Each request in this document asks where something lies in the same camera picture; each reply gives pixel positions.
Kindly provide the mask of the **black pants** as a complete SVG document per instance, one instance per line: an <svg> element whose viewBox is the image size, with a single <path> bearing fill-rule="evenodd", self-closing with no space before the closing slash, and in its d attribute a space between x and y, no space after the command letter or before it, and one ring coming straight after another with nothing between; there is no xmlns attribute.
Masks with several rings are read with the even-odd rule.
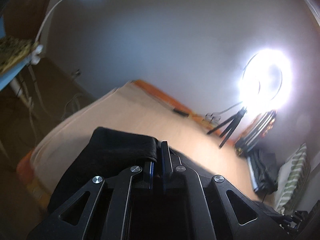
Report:
<svg viewBox="0 0 320 240"><path fill-rule="evenodd" d="M208 178L214 175L182 152L173 148L169 151L199 175ZM94 176L111 178L129 166L143 166L150 161L160 164L160 153L161 142L154 137L97 127L88 144L62 173L50 198L48 213L53 213Z"/></svg>

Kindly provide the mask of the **stack of folded dark clothes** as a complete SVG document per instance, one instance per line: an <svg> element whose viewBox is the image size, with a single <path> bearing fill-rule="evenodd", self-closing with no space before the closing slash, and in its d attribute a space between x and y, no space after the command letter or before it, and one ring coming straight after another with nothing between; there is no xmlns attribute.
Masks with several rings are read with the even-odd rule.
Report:
<svg viewBox="0 0 320 240"><path fill-rule="evenodd" d="M256 194L272 194L278 189L276 155L253 148L247 154L247 163L253 191Z"/></svg>

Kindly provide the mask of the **black mini tripod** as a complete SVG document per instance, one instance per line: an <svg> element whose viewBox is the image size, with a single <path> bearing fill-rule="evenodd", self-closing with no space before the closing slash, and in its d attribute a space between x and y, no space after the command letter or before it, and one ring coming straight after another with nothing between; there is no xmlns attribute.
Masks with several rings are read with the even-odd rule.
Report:
<svg viewBox="0 0 320 240"><path fill-rule="evenodd" d="M240 124L240 121L244 117L244 115L247 113L247 109L245 107L242 107L236 114L216 126L214 129L211 129L207 132L207 135L211 135L212 133L216 132L221 127L228 124L228 126L223 130L223 132L219 135L220 138L223 138L223 141L220 143L219 148L222 148L225 143L228 141L230 136L233 134L237 126Z"/></svg>

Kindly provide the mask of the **folded grey tripod stand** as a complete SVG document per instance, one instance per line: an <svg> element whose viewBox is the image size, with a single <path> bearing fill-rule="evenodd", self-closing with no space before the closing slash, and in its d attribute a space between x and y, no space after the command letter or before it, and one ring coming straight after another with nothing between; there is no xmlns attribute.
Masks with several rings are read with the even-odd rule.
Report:
<svg viewBox="0 0 320 240"><path fill-rule="evenodd" d="M266 136L272 129L277 116L276 110L271 110L264 114L258 115L255 120L241 133L240 137L234 144L237 156L248 153L260 139Z"/></svg>

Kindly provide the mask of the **green striped pillow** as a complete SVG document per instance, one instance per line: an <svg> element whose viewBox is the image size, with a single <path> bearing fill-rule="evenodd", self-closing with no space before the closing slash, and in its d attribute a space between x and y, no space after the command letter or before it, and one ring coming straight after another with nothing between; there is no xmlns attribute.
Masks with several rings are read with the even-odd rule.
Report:
<svg viewBox="0 0 320 240"><path fill-rule="evenodd" d="M281 215L291 213L297 205L310 173L306 143L294 152L280 167L278 189L274 193L273 208Z"/></svg>

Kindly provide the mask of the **beige blanket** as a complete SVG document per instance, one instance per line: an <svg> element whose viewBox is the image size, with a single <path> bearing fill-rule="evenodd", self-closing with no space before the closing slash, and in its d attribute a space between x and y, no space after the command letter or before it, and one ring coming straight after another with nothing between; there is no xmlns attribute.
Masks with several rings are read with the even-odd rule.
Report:
<svg viewBox="0 0 320 240"><path fill-rule="evenodd" d="M220 174L251 200L254 193L245 159L234 148L207 135L195 121L174 113L133 83L113 89L102 98L73 114L37 145L30 159L39 184L52 193L60 178L88 144L97 127L143 134L169 146L213 174Z"/></svg>

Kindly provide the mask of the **orange floral bedsheet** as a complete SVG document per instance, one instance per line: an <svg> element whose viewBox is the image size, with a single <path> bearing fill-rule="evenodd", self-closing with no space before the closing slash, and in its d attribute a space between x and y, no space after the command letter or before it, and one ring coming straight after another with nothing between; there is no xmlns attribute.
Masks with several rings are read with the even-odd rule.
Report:
<svg viewBox="0 0 320 240"><path fill-rule="evenodd" d="M153 96L157 100L159 100L161 103L164 103L167 107L170 109L176 109L178 111L182 111L183 113L188 114L189 118L193 119L196 123L201 124L204 127L209 127L211 124L204 119L199 114L196 114L192 109L188 108L184 104L177 101L172 96L166 94L162 90L158 89L156 86L144 81L144 80L134 80L132 83L144 90L144 92L148 93L149 95Z"/></svg>

